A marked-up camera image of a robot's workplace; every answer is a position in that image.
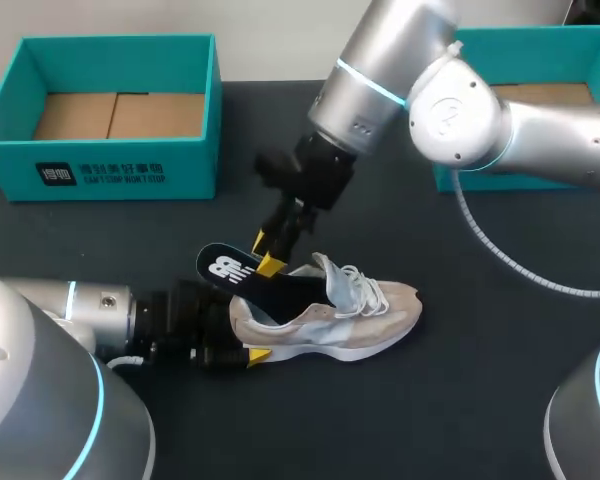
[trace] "shoelace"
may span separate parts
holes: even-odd
[[[342,267],[342,271],[349,277],[354,287],[357,308],[353,312],[336,313],[336,318],[350,318],[357,315],[372,317],[382,315],[389,310],[387,297],[378,285],[378,281],[367,278],[353,265]]]

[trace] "shoe sole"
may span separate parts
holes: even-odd
[[[382,343],[373,345],[371,347],[362,348],[343,348],[343,347],[332,347],[328,345],[246,345],[245,348],[263,348],[271,350],[271,355],[264,361],[264,363],[283,362],[290,358],[303,355],[305,353],[320,353],[322,355],[329,355],[336,360],[341,362],[355,362],[363,360],[365,358],[372,357],[383,350],[391,347],[398,343],[407,334],[413,330],[413,327],[417,324],[416,321],[411,328],[405,330],[400,335],[385,340]]]

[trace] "shoe insole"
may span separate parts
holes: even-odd
[[[198,273],[231,295],[260,308],[280,325],[301,315],[312,303],[331,305],[326,280],[276,273],[267,278],[256,273],[259,261],[249,253],[211,243],[198,254]]]

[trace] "teal box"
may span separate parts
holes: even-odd
[[[490,85],[586,83],[600,103],[600,26],[478,28],[458,31],[464,59]],[[448,169],[434,166],[438,190],[453,191]],[[464,190],[571,188],[525,175],[460,174]]]
[[[32,140],[48,93],[109,92],[205,94],[201,135]],[[221,107],[213,35],[23,38],[0,84],[0,187],[10,201],[213,198]]]

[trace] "cardboard box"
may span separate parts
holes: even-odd
[[[461,29],[463,58],[511,100],[600,103],[600,26]],[[453,191],[449,170],[434,166],[438,190]],[[464,190],[572,188],[525,175],[462,172]]]
[[[222,84],[212,35],[32,37],[0,84],[11,201],[208,199]]]

